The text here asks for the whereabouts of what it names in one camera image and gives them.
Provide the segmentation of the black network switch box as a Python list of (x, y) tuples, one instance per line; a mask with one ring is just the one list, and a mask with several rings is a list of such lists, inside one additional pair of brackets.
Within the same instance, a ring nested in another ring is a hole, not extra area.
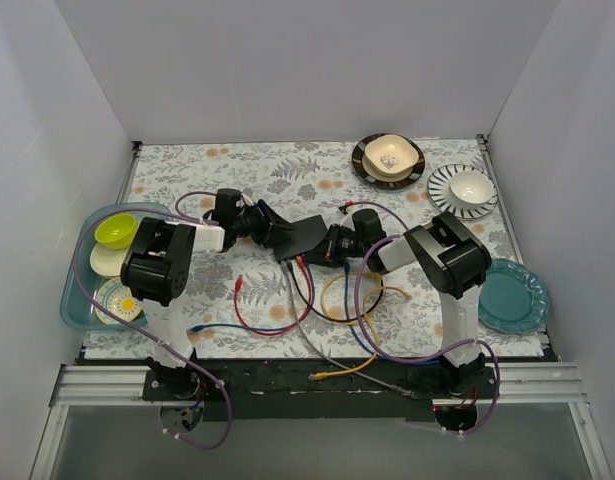
[(313, 250), (327, 235), (328, 227), (321, 215), (314, 215), (293, 223), (288, 239), (273, 249), (277, 262), (293, 259)]

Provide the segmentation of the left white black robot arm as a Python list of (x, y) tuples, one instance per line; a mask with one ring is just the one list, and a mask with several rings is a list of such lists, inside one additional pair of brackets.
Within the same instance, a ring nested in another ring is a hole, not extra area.
[(177, 301), (186, 288), (192, 256), (225, 252), (244, 237), (274, 248), (289, 241), (294, 230), (266, 202), (252, 202), (235, 189), (220, 189), (213, 211), (201, 219), (167, 222), (146, 216), (140, 221), (120, 279), (146, 316), (156, 343), (154, 361), (172, 368), (165, 387), (175, 398), (190, 399), (200, 386), (198, 373), (186, 366), (194, 347)]

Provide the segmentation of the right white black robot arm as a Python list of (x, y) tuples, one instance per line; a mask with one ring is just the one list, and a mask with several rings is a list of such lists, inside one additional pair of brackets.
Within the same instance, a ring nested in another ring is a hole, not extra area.
[(466, 395), (484, 368), (476, 340), (480, 292), (492, 263), (488, 249), (450, 212), (400, 236), (387, 235), (372, 209), (355, 212), (351, 221), (352, 227), (331, 225), (304, 258), (325, 267), (360, 258), (364, 267), (381, 275), (418, 263), (441, 302), (440, 387), (451, 397)]

